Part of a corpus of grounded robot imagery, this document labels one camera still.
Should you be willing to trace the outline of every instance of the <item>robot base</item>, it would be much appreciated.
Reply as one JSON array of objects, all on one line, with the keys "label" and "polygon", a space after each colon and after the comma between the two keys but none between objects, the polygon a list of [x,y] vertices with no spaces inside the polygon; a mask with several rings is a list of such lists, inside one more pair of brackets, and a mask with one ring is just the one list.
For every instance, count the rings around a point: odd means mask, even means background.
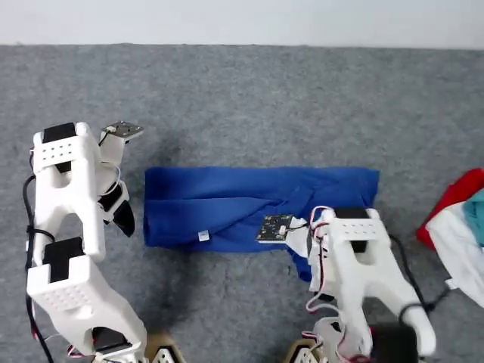
[{"label": "robot base", "polygon": [[314,340],[299,339],[290,347],[283,363],[325,363],[325,358],[317,355],[316,351],[310,352],[310,348],[314,346]]},{"label": "robot base", "polygon": [[185,363],[168,333],[148,334],[145,355],[153,363]]}]

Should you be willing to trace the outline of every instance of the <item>black cable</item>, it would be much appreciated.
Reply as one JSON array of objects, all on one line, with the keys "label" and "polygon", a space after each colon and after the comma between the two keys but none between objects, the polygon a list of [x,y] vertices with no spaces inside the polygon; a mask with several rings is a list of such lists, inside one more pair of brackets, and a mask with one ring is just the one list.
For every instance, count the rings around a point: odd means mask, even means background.
[{"label": "black cable", "polygon": [[408,277],[408,280],[410,281],[411,286],[414,288],[415,293],[417,293],[417,297],[420,301],[420,302],[413,302],[411,304],[408,304],[400,311],[399,322],[400,324],[404,324],[403,317],[409,309],[415,308],[415,307],[421,307],[423,308],[423,310],[425,310],[426,314],[429,315],[431,312],[433,312],[436,309],[438,304],[440,304],[441,301],[443,301],[444,298],[446,298],[449,295],[451,290],[448,287],[446,287],[433,301],[426,302],[424,299],[424,295],[422,294],[422,290],[420,289],[420,286],[418,286],[418,283],[415,280],[415,276],[411,272],[410,266],[408,265],[407,253],[405,252],[403,243],[393,234],[389,234],[389,237],[394,242],[396,242],[396,245],[399,247],[400,255],[402,256],[403,269]]},{"label": "black cable", "polygon": [[29,164],[30,168],[33,170],[33,150],[30,151]]},{"label": "black cable", "polygon": [[306,222],[302,225],[298,225],[297,227],[289,227],[287,230],[288,231],[295,231],[296,229],[304,228],[304,227],[309,227],[309,223]]},{"label": "black cable", "polygon": [[[27,212],[27,218],[29,219],[29,224],[27,225],[27,233],[29,235],[29,241],[27,244],[27,252],[26,252],[26,262],[25,262],[25,272],[26,276],[29,271],[29,268],[32,267],[32,258],[33,258],[33,242],[34,242],[34,237],[36,236],[37,233],[42,233],[49,238],[51,238],[52,242],[54,242],[54,236],[47,231],[43,231],[40,229],[34,228],[34,214],[32,212],[32,207],[30,206],[29,202],[29,195],[28,195],[28,189],[29,189],[29,184],[36,178],[35,175],[31,175],[25,183],[23,183],[23,189],[22,189],[22,196],[23,196],[23,204],[25,205],[25,210]],[[44,337],[42,336],[39,327],[37,326],[36,319],[33,316],[33,309],[32,309],[32,298],[29,296],[28,293],[25,294],[25,303],[26,303],[26,309],[27,309],[27,315],[29,316],[29,321],[30,321],[30,329],[33,334],[37,336],[37,340],[40,343],[40,346],[44,350],[45,357],[47,358],[48,363],[54,363],[54,359],[52,358],[52,354],[47,346],[47,343],[45,342]]]},{"label": "black cable", "polygon": [[104,140],[106,140],[106,137],[107,137],[109,134],[110,134],[110,132],[109,132],[109,131],[104,132],[104,136],[103,136],[103,138],[102,138],[102,139],[99,141],[98,146],[101,146],[101,145],[103,144]]},{"label": "black cable", "polygon": [[415,280],[415,276],[410,269],[410,265],[408,264],[407,253],[405,252],[405,248],[403,247],[403,243],[393,234],[389,234],[390,239],[396,243],[400,250],[400,256],[402,257],[402,264],[405,274],[407,275],[408,280],[410,281],[411,286],[414,288],[415,293],[417,293],[418,301],[422,306],[426,306],[427,303],[425,302],[424,295],[422,294],[422,290],[420,286],[418,286],[417,280]]}]

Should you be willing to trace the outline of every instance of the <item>white wall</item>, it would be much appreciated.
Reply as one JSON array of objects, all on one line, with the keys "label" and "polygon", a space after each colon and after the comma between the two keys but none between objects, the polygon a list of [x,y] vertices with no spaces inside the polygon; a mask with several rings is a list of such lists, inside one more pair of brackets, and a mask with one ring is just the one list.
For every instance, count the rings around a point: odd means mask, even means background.
[{"label": "white wall", "polygon": [[0,44],[484,49],[484,0],[0,0]]}]

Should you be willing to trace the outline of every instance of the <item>red cloth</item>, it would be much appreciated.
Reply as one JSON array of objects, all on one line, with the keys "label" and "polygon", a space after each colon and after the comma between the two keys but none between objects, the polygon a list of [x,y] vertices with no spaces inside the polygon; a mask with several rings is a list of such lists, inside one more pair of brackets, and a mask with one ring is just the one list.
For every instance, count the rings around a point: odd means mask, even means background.
[{"label": "red cloth", "polygon": [[464,202],[472,197],[477,191],[484,188],[484,169],[472,169],[462,175],[454,184],[450,185],[440,198],[425,222],[417,229],[417,238],[427,247],[435,250],[425,225],[438,212],[452,204]]}]

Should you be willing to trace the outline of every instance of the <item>teal cloth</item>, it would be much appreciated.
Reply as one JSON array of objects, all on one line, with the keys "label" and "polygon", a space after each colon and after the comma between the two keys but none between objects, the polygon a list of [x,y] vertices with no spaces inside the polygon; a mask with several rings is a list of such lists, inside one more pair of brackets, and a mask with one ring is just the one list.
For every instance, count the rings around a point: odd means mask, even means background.
[{"label": "teal cloth", "polygon": [[477,243],[484,247],[484,188],[464,203],[464,215]]}]

